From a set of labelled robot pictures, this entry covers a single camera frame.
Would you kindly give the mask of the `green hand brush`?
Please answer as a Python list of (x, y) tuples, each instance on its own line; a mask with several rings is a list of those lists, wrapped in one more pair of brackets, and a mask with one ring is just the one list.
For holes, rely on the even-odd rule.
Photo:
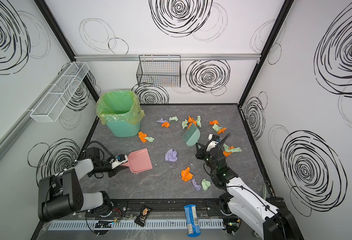
[(199, 141), (200, 135), (198, 127), (194, 123), (191, 123), (187, 131), (183, 134), (183, 140), (188, 147), (193, 147)]

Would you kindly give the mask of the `pink plastic dustpan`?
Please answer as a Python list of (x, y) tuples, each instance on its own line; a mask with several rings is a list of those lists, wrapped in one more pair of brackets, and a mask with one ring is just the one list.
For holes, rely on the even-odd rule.
[(121, 164), (121, 166), (128, 167), (134, 174), (139, 174), (153, 168), (147, 148), (130, 153), (128, 161)]

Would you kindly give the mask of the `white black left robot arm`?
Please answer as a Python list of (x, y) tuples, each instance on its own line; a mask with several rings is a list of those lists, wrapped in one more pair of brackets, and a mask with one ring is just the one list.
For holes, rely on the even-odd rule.
[(83, 159), (75, 161), (69, 169), (45, 177), (39, 181), (38, 190), (38, 217), (42, 222), (50, 222), (77, 212), (90, 211), (93, 215), (106, 218), (116, 212), (116, 208), (105, 191), (84, 193), (80, 180), (96, 174), (115, 176), (126, 169), (127, 155), (110, 155), (103, 161), (101, 156), (108, 153), (99, 148), (92, 147), (83, 153)]

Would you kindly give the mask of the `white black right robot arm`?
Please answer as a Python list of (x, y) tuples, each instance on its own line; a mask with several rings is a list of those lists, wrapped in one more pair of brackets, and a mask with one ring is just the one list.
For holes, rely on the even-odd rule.
[(250, 189), (226, 164), (222, 142), (196, 143), (196, 158), (210, 169), (212, 183), (225, 191), (220, 196), (221, 211), (244, 221), (262, 240), (302, 240), (299, 226), (290, 211), (279, 209)]

